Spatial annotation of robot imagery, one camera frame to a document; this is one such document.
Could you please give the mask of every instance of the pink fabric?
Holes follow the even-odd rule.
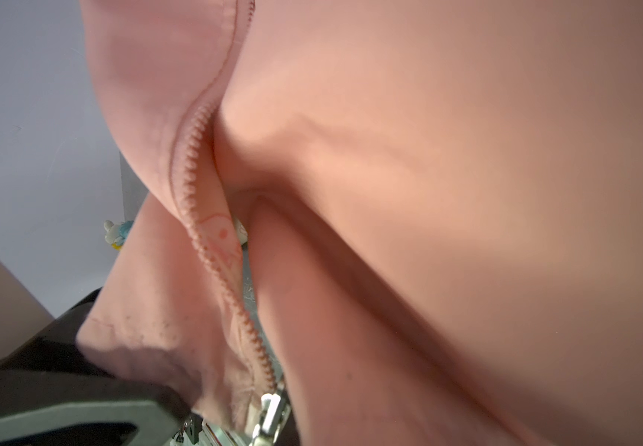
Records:
[[[306,446],[643,444],[643,2],[82,10],[152,192],[92,361],[248,425],[229,206]]]

